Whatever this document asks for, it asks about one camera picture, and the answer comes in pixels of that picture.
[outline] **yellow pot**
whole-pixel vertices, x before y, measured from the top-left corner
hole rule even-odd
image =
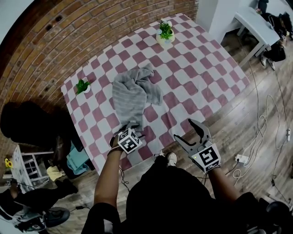
[[[170,37],[170,42],[172,43],[174,40],[175,40],[175,34],[174,34],[174,32],[173,32],[173,30],[171,29],[171,31],[172,31],[172,35],[171,35],[171,37]],[[160,45],[165,45],[165,44],[168,44],[168,43],[166,43],[166,39],[163,39],[163,38],[161,38],[161,35],[156,35],[156,40],[157,40],[157,42],[160,44]]]

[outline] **person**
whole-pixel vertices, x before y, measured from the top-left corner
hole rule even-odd
[[[14,216],[23,210],[23,206],[32,208],[33,211],[41,213],[50,209],[59,199],[67,195],[77,193],[77,188],[68,180],[63,182],[56,181],[57,188],[55,189],[35,189],[22,193],[16,180],[11,181],[11,187],[0,193],[0,206],[9,215]],[[6,219],[11,220],[5,212],[0,209],[0,215]]]
[[[159,155],[130,190],[126,220],[121,223],[116,203],[121,154],[121,148],[114,142],[98,179],[94,206],[82,234],[241,234],[266,228],[266,214],[252,193],[241,195],[217,167],[208,171],[215,195],[213,199],[196,177],[175,167],[177,157],[174,153],[166,157]]]
[[[260,61],[263,66],[266,66],[268,61],[271,68],[275,71],[275,62],[279,62],[286,59],[285,54],[285,43],[287,38],[287,32],[289,33],[290,39],[293,40],[293,29],[288,13],[280,14],[279,16],[274,16],[271,13],[267,13],[268,0],[260,0],[258,3],[259,12],[261,16],[270,24],[270,26],[279,35],[280,40],[271,46],[270,51],[265,51],[260,55]]]

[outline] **gray towel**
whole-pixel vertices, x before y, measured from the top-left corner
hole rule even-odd
[[[161,105],[162,92],[149,77],[154,76],[152,64],[118,74],[113,82],[113,102],[122,125],[136,122],[142,130],[146,102]]]

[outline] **red and white tablecloth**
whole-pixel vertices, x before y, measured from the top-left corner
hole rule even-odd
[[[128,169],[174,141],[173,134],[190,130],[192,118],[203,122],[239,94],[249,80],[227,51],[183,14],[171,20],[175,41],[162,48],[156,41],[158,22],[136,30],[94,56],[69,77],[61,90],[85,150],[101,172],[108,142],[121,125],[114,109],[112,82],[118,73],[152,63],[150,79],[163,92],[161,106],[147,104],[143,116],[143,146],[121,159]],[[78,79],[91,91],[76,95]]]

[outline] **plant pot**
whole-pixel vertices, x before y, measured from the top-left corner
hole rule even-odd
[[[156,40],[157,40],[157,42],[160,44],[160,45],[168,45],[168,44],[170,44],[170,43],[172,43],[174,40],[175,40],[175,34],[174,34],[174,32],[173,32],[173,30],[171,29],[171,31],[172,31],[172,35],[171,35],[171,37],[170,37],[170,42],[167,42],[166,43],[166,39],[163,39],[163,38],[161,38],[161,35],[159,35],[159,34],[157,34],[156,35]]]
[[[91,86],[89,85],[89,86],[87,87],[87,89],[84,90],[84,93],[88,93],[90,90],[91,90]]]

